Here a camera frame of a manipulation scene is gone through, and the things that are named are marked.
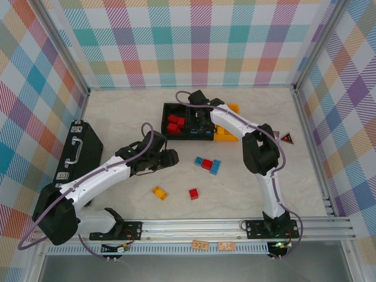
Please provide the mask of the wide aluminium mounting rail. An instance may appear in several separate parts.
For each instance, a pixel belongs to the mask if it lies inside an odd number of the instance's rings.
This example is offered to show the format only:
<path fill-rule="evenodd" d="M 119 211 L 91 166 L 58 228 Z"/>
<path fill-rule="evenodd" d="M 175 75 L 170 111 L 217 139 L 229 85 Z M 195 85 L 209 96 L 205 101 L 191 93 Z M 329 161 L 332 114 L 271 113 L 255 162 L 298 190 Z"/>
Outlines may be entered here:
<path fill-rule="evenodd" d="M 220 241 L 220 240 L 252 240 L 252 241 L 287 241 L 289 239 L 248 239 L 241 224 L 244 220 L 253 219 L 177 219 L 177 220 L 122 220 L 141 221 L 142 235 L 140 242 L 171 241 L 185 242 L 192 240 Z M 304 217 L 301 220 L 292 218 L 298 225 L 301 239 L 307 241 L 342 241 L 356 238 L 352 224 L 347 217 Z M 53 231 L 48 240 L 56 245 L 62 245 L 77 239 L 78 235 L 89 239 L 90 233 L 104 231 L 98 223 L 93 223 L 85 230 L 77 231 L 73 227 L 62 226 Z"/>

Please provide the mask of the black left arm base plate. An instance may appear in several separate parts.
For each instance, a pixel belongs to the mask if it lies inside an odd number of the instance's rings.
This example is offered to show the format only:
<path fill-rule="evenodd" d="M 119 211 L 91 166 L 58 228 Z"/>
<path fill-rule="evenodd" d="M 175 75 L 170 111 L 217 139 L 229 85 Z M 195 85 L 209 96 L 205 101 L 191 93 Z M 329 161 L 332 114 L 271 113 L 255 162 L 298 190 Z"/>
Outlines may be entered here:
<path fill-rule="evenodd" d="M 139 241 L 142 235 L 141 221 L 117 222 L 107 233 L 90 233 L 92 241 Z"/>

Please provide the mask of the yellow plastic bin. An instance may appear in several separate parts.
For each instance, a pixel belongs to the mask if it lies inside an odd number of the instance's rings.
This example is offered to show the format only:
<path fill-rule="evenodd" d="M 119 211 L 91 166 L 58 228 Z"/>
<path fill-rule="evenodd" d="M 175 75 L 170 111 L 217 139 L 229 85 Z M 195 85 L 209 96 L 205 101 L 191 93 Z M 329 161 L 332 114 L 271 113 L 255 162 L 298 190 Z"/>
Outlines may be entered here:
<path fill-rule="evenodd" d="M 216 126 L 215 126 L 215 133 L 214 133 L 214 141 L 237 142 L 239 140 L 238 138 L 237 138 L 237 140 L 226 140 L 224 135 L 217 135 L 216 134 Z"/>

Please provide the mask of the black hard carrying case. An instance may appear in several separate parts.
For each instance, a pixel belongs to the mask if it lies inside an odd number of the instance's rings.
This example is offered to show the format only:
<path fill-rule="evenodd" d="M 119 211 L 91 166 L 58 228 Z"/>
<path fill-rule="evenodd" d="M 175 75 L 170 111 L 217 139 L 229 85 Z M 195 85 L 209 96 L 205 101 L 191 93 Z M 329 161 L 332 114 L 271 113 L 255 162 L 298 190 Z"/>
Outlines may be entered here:
<path fill-rule="evenodd" d="M 97 168 L 102 152 L 103 143 L 91 125 L 84 120 L 74 120 L 68 130 L 52 186 L 58 189 Z"/>

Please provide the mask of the black plastic bin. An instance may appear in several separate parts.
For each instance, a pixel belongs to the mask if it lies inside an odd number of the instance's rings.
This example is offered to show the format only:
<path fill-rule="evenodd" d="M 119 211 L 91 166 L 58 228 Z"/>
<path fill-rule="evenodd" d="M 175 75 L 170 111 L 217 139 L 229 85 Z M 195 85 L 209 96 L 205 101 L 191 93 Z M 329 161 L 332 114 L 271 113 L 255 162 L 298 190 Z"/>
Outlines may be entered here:
<path fill-rule="evenodd" d="M 167 126 L 169 124 L 167 118 L 169 115 L 175 115 L 180 118 L 185 118 L 185 127 L 180 128 L 181 134 L 171 135 L 167 131 Z M 187 139 L 187 109 L 184 105 L 179 103 L 164 103 L 162 110 L 162 121 L 161 121 L 161 133 L 168 140 L 186 140 Z"/>
<path fill-rule="evenodd" d="M 213 135 L 205 135 L 205 131 L 212 131 L 215 133 L 215 125 L 211 121 L 210 118 L 210 111 L 206 108 L 187 108 L 187 117 L 188 117 L 188 125 L 187 125 L 187 137 L 189 140 L 205 140 L 205 141 L 213 141 Z M 190 132 L 198 132 L 198 136 L 190 135 Z"/>

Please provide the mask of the thin aluminium frame rail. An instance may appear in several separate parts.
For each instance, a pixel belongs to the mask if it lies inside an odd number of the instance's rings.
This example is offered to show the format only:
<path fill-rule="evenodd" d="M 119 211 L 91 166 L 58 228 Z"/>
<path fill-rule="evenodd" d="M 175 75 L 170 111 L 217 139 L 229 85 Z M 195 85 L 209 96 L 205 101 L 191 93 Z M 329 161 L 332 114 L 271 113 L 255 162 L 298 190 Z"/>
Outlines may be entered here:
<path fill-rule="evenodd" d="M 189 90 L 189 89 L 214 89 L 214 88 L 291 88 L 291 84 L 271 84 L 271 85 L 198 85 L 198 86 L 188 86 L 188 85 L 178 85 L 178 86 L 137 86 L 137 87 L 91 87 L 90 91 L 105 91 L 105 90 L 151 90 L 151 89 L 176 89 L 176 90 Z"/>

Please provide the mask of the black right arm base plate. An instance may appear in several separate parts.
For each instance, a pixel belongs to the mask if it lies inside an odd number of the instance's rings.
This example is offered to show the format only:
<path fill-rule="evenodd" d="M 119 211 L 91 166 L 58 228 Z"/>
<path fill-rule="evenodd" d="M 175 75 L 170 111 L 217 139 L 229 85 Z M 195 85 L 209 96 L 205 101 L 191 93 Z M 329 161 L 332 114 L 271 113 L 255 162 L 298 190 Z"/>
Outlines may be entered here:
<path fill-rule="evenodd" d="M 248 239 L 297 239 L 300 236 L 297 222 L 290 220 L 277 234 L 272 235 L 264 226 L 264 220 L 244 220 L 241 224 Z"/>

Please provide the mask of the aluminium frame post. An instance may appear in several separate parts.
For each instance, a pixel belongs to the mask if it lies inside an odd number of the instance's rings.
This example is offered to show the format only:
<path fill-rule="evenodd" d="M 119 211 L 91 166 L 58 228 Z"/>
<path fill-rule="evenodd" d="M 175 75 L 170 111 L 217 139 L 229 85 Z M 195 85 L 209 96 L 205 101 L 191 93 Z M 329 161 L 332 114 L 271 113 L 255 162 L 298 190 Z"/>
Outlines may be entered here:
<path fill-rule="evenodd" d="M 80 71 L 73 56 L 71 55 L 67 44 L 63 40 L 63 37 L 59 32 L 59 29 L 56 27 L 48 10 L 45 8 L 43 1 L 30 0 L 30 3 L 33 3 L 35 5 L 35 8 L 41 14 L 42 20 L 46 25 L 46 29 L 49 32 L 50 37 L 52 38 L 52 42 L 55 44 L 59 54 L 63 57 L 63 60 L 66 62 L 68 69 L 71 71 L 73 78 L 78 83 L 82 92 L 85 94 L 86 97 L 88 97 L 90 95 L 90 89 L 88 87 L 88 84 L 86 83 L 85 78 L 82 75 L 82 72 Z"/>
<path fill-rule="evenodd" d="M 317 63 L 321 53 L 327 46 L 328 41 L 333 35 L 335 28 L 339 24 L 350 3 L 351 0 L 336 0 L 331 13 L 328 15 L 327 20 L 324 22 L 323 27 L 316 36 L 317 40 L 311 48 L 311 52 L 307 56 L 301 71 L 299 71 L 295 81 L 291 84 L 292 89 L 295 92 L 298 92 L 309 78 L 310 73 L 313 71 L 314 65 Z"/>

